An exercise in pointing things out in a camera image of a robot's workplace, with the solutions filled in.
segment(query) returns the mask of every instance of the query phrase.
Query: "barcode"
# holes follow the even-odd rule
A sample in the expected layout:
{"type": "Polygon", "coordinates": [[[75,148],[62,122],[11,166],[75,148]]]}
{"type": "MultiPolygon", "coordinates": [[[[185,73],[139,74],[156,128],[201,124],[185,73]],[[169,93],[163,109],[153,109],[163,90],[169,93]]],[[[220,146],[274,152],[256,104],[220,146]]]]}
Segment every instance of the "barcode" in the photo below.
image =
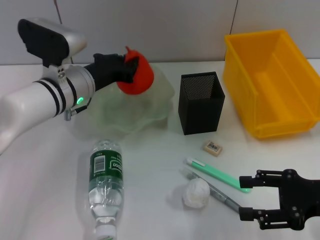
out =
{"type": "Polygon", "coordinates": [[[209,142],[209,144],[207,145],[207,147],[210,148],[210,149],[212,149],[212,150],[215,151],[215,152],[218,152],[218,150],[219,150],[219,148],[220,148],[219,146],[215,145],[212,141],[209,142]]]}
{"type": "Polygon", "coordinates": [[[97,156],[94,158],[94,168],[93,173],[101,172],[106,170],[106,157],[105,156],[97,156]]]}

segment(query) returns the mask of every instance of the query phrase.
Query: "yellow storage box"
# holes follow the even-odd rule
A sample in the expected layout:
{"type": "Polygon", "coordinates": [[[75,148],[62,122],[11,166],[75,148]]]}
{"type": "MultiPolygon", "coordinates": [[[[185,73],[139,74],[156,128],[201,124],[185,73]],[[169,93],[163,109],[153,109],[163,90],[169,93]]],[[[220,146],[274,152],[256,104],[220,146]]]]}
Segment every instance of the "yellow storage box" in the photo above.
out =
{"type": "Polygon", "coordinates": [[[285,30],[225,36],[223,80],[257,138],[308,131],[320,120],[320,77],[285,30]]]}

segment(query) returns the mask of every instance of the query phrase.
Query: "gray pen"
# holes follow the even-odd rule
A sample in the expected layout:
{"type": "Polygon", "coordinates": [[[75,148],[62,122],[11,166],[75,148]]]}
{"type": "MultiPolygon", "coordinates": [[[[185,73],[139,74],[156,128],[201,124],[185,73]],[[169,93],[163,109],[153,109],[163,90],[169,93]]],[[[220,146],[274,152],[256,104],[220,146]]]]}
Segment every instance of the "gray pen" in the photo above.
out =
{"type": "MultiPolygon", "coordinates": [[[[200,177],[198,174],[196,174],[195,172],[189,170],[188,168],[184,168],[181,170],[181,173],[189,180],[192,179],[202,179],[204,180],[202,177],[200,177]]],[[[215,199],[219,200],[220,202],[222,202],[223,204],[227,205],[229,208],[231,208],[233,211],[235,211],[236,213],[239,213],[239,207],[241,207],[238,203],[236,203],[235,201],[233,201],[230,197],[228,197],[227,195],[225,195],[222,191],[220,191],[219,189],[217,189],[215,186],[213,186],[212,184],[210,184],[209,182],[207,182],[209,187],[210,187],[210,195],[212,197],[214,197],[215,199]]]]}

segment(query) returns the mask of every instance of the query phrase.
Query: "white tissue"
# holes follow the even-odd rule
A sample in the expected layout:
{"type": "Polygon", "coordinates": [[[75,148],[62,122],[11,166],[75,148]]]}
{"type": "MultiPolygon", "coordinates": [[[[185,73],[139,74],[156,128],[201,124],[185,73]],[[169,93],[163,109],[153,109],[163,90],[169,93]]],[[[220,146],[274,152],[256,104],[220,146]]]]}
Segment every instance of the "white tissue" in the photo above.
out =
{"type": "Polygon", "coordinates": [[[210,187],[208,183],[201,179],[192,179],[186,187],[182,199],[188,207],[199,209],[208,203],[210,187]]]}

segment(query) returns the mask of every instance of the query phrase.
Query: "white wall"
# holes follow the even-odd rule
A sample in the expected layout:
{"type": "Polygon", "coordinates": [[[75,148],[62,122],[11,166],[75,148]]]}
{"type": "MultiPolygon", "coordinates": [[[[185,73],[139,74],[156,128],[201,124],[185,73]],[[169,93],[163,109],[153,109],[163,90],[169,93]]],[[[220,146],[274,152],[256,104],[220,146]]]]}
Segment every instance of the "white wall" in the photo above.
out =
{"type": "MultiPolygon", "coordinates": [[[[149,61],[223,60],[237,0],[57,0],[64,25],[85,33],[88,47],[73,60],[88,63],[94,53],[142,52],[149,61]]],[[[287,29],[307,58],[320,58],[319,0],[238,0],[232,33],[287,29]]],[[[38,64],[17,32],[19,19],[58,22],[54,0],[0,3],[0,65],[38,64]]]]}

